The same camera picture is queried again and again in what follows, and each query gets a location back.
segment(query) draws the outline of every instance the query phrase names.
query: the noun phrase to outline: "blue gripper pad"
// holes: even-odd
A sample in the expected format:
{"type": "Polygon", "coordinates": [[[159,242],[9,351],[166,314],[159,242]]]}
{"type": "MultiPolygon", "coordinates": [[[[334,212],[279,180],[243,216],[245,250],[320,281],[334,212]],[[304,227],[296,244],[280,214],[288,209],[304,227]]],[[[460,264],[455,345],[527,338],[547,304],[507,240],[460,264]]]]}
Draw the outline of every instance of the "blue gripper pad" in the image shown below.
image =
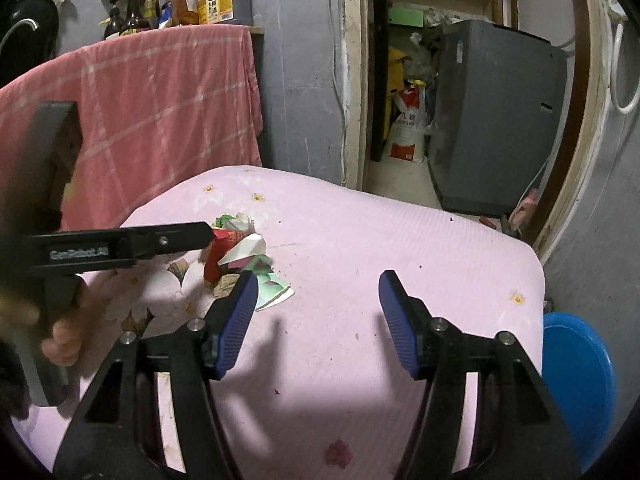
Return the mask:
{"type": "MultiPolygon", "coordinates": [[[[220,378],[236,365],[238,354],[258,301],[258,279],[250,270],[243,271],[231,294],[230,315],[220,333],[216,373],[220,378]]],[[[214,302],[210,310],[216,307],[214,302]]]]}
{"type": "Polygon", "coordinates": [[[421,352],[418,342],[426,331],[424,320],[431,316],[421,301],[407,295],[392,270],[385,270],[380,275],[378,295],[400,364],[417,379],[421,352]]]}

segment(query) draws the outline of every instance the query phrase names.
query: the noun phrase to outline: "metal screw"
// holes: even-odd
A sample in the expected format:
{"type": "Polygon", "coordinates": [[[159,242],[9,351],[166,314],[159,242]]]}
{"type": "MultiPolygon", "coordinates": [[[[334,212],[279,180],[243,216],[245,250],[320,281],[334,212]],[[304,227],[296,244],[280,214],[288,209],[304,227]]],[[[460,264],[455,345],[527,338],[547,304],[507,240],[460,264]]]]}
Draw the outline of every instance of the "metal screw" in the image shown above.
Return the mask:
{"type": "Polygon", "coordinates": [[[503,345],[510,346],[516,342],[516,337],[511,333],[504,330],[498,334],[498,339],[503,345]]]}
{"type": "Polygon", "coordinates": [[[444,332],[447,328],[449,328],[449,321],[447,321],[443,317],[434,317],[431,320],[431,328],[433,328],[436,332],[444,332]]]}
{"type": "Polygon", "coordinates": [[[187,322],[187,328],[192,332],[197,332],[204,328],[204,319],[201,317],[194,317],[187,322]]]}
{"type": "Polygon", "coordinates": [[[122,335],[120,336],[120,342],[123,345],[130,345],[136,340],[136,337],[137,336],[135,332],[132,332],[131,330],[127,330],[126,332],[123,332],[122,335]]]}

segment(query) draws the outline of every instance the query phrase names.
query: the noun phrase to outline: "floor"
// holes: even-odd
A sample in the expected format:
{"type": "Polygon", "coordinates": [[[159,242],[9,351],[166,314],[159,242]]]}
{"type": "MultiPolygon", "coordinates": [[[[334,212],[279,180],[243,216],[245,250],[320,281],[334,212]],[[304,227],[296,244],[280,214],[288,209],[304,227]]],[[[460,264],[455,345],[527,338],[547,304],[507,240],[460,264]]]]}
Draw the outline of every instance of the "floor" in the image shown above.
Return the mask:
{"type": "MultiPolygon", "coordinates": [[[[369,163],[364,191],[409,204],[442,209],[429,173],[427,158],[422,162],[408,162],[383,155],[382,161],[369,163]]],[[[458,214],[478,221],[478,216],[458,214]]],[[[499,230],[500,221],[489,219],[499,230]]]]}

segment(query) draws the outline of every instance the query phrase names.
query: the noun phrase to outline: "gray washing machine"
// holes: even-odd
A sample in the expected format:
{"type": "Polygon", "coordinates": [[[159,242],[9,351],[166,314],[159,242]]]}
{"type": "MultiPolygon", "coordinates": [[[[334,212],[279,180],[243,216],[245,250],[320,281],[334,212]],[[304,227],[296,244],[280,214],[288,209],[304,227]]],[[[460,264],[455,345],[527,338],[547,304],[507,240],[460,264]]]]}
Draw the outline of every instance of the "gray washing machine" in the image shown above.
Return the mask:
{"type": "Polygon", "coordinates": [[[511,213],[551,153],[565,83],[565,52],[542,38],[478,20],[445,28],[428,154],[443,209],[511,213]]]}

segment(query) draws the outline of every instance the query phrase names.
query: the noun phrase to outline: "soy sauce bottle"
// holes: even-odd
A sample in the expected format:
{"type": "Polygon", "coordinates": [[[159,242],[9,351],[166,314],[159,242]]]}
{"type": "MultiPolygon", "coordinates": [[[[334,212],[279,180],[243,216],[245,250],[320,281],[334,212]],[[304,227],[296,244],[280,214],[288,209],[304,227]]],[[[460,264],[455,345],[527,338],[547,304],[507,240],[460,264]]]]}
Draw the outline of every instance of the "soy sauce bottle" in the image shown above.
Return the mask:
{"type": "Polygon", "coordinates": [[[142,12],[140,12],[140,1],[129,0],[127,4],[127,21],[124,23],[120,35],[128,36],[129,34],[150,29],[151,25],[142,17],[142,12]]]}
{"type": "Polygon", "coordinates": [[[113,40],[120,35],[122,27],[124,26],[124,19],[120,16],[120,9],[116,6],[118,0],[109,0],[109,3],[113,6],[109,11],[111,19],[104,29],[103,40],[113,40]]]}

